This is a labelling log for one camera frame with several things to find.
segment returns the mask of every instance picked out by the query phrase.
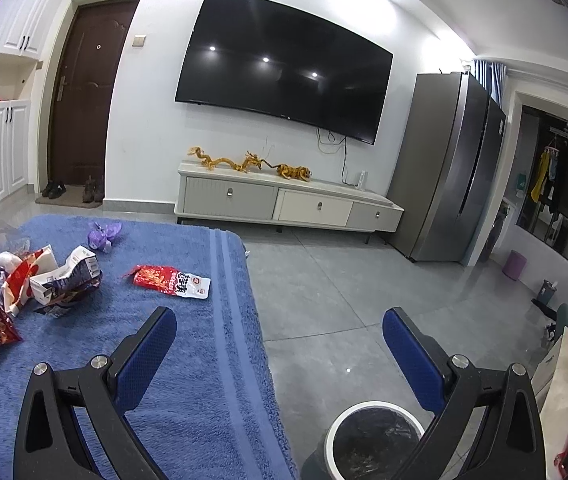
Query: light switch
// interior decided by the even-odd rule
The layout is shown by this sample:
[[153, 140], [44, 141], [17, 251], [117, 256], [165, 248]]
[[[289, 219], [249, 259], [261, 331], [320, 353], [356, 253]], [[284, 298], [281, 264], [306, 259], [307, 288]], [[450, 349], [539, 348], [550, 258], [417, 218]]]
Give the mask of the light switch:
[[146, 35], [136, 36], [133, 38], [133, 46], [144, 46], [145, 41], [146, 41]]

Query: flat screen tv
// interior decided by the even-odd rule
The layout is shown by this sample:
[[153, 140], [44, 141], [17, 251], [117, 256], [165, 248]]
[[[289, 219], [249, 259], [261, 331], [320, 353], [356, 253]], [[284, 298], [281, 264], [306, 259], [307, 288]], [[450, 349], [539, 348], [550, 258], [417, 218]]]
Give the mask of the flat screen tv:
[[204, 0], [175, 100], [251, 110], [373, 144], [393, 54], [269, 0]]

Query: white tv cabinet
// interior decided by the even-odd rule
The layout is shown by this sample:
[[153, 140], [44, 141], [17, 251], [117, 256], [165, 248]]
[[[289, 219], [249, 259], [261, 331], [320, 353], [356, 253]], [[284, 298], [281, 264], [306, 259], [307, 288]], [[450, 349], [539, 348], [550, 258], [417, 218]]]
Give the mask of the white tv cabinet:
[[179, 167], [177, 221], [210, 218], [277, 226], [394, 232], [402, 212], [384, 196], [321, 180], [287, 180], [273, 172]]

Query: doormat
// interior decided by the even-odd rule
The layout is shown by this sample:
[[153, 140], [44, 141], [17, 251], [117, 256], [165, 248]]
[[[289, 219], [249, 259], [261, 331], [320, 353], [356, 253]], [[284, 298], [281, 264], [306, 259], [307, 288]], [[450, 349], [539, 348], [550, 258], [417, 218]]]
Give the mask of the doormat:
[[102, 205], [102, 202], [90, 202], [88, 204], [82, 202], [83, 191], [84, 186], [66, 186], [66, 193], [62, 193], [61, 197], [50, 199], [40, 195], [35, 199], [35, 203], [47, 205], [65, 205], [67, 207], [83, 207], [84, 209], [93, 209]]

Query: blue blanket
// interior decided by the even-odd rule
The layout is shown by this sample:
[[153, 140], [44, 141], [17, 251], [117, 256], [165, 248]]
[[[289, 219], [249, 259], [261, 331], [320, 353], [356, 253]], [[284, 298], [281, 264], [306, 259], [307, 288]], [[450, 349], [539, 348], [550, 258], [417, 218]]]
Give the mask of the blue blanket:
[[[62, 263], [86, 245], [89, 221], [44, 215], [21, 229], [32, 248], [51, 244]], [[24, 340], [0, 348], [0, 480], [12, 478], [15, 430], [33, 366], [46, 361], [62, 370], [110, 354], [158, 305], [173, 309], [177, 335], [126, 418], [160, 468], [171, 479], [296, 478], [240, 238], [196, 226], [123, 222], [112, 253], [98, 253], [98, 260], [99, 290], [60, 319], [33, 312], [30, 300], [15, 321]], [[209, 276], [208, 299], [134, 286], [122, 276], [135, 264]], [[101, 475], [116, 478], [86, 411], [77, 411]]]

